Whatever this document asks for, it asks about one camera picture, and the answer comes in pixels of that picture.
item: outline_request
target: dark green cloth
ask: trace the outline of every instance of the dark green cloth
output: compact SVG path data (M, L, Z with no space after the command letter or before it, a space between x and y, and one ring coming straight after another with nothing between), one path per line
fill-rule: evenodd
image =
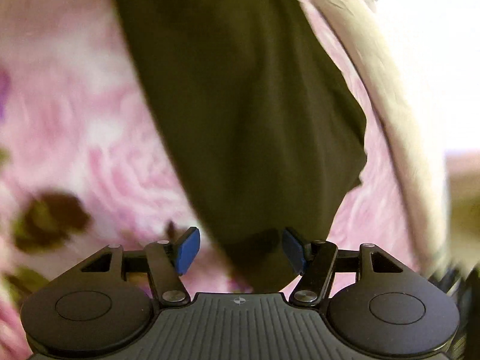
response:
M280 230L326 238L358 185L362 109L297 0L116 1L199 219L255 292L280 290Z

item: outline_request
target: white circular logo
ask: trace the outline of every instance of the white circular logo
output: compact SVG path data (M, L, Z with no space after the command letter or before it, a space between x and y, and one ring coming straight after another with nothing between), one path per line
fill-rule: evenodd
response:
M240 305L240 304L244 304L247 300L245 298L242 298L241 296L239 296L238 298L235 298L233 301L236 304Z

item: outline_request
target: gray ribbed plate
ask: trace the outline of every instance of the gray ribbed plate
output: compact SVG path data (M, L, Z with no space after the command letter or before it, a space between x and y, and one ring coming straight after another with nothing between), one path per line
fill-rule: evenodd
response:
M32 360L47 360L35 355ZM281 294L198 294L160 313L150 331L108 360L367 360L339 341L313 310ZM447 360L437 354L430 360Z

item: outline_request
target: pink floral fabric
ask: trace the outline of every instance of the pink floral fabric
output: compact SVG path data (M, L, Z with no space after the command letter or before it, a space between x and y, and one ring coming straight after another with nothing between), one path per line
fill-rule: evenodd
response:
M345 197L329 239L344 249L376 243L417 268L368 94L321 14L300 2L367 116L362 186ZM106 244L133 249L165 237L169 221L202 228L145 105L112 0L0 0L0 109L0 147L8 153L0 170L4 273L27 266L51 280ZM14 247L13 222L44 190L77 196L92 221L54 250L25 253ZM335 290L351 280L340 278ZM244 290L204 233L183 281L191 293ZM23 360L29 349L18 312L6 295L0 302L0 358Z

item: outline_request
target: metal screw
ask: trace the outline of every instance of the metal screw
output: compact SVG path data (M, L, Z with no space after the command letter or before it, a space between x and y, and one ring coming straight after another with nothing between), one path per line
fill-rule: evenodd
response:
M315 294L313 291L303 289L301 291L295 292L295 295L293 297L302 303L312 303L317 300L318 295Z
M178 290L172 290L172 291L167 291L164 292L162 295L162 298L166 300L167 302L181 302L184 300L187 296L183 291L178 291Z

